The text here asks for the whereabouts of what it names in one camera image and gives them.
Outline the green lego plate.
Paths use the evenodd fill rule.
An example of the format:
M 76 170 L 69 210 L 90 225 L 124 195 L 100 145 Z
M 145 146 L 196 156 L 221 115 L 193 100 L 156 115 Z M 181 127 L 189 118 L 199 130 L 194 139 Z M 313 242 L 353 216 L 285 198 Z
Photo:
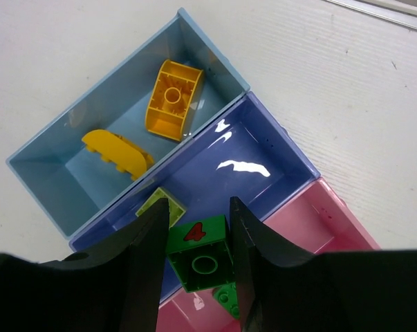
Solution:
M 215 288 L 212 296 L 234 319 L 240 319 L 237 290 L 234 282 Z

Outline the green numbered lego cube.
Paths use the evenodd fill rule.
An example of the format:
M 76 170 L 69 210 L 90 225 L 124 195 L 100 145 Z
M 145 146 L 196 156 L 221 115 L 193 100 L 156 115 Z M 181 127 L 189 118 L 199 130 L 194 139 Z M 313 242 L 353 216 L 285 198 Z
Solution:
M 188 293 L 234 281 L 232 239 L 223 214 L 170 228 L 165 252 Z

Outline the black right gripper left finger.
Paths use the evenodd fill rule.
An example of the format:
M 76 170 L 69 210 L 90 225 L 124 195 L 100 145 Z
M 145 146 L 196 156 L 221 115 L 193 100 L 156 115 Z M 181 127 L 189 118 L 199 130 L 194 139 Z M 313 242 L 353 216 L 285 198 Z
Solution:
M 154 331 L 169 203 L 61 261 L 0 253 L 0 331 Z

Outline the yellow studded lego brick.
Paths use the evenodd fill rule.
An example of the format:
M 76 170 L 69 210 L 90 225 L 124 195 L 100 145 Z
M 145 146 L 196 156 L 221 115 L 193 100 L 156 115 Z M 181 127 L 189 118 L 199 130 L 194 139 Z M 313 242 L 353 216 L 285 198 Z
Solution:
M 141 147 L 124 136 L 95 129 L 82 137 L 87 150 L 98 153 L 102 161 L 114 163 L 120 173 L 128 173 L 135 181 L 146 173 L 155 163 L 154 158 Z

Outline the yellow rounded lego brick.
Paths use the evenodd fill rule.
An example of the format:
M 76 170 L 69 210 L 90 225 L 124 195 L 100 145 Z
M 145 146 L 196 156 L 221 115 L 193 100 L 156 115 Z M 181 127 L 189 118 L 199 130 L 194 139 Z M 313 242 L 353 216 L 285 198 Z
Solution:
M 145 115 L 147 131 L 180 142 L 198 102 L 203 70 L 170 59 L 159 69 Z

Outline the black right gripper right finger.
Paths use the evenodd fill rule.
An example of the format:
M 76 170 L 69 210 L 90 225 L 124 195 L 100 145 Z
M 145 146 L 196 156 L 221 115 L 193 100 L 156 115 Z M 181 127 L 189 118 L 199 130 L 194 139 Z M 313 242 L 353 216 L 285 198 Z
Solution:
M 230 199 L 242 331 L 417 331 L 417 250 L 315 255 Z

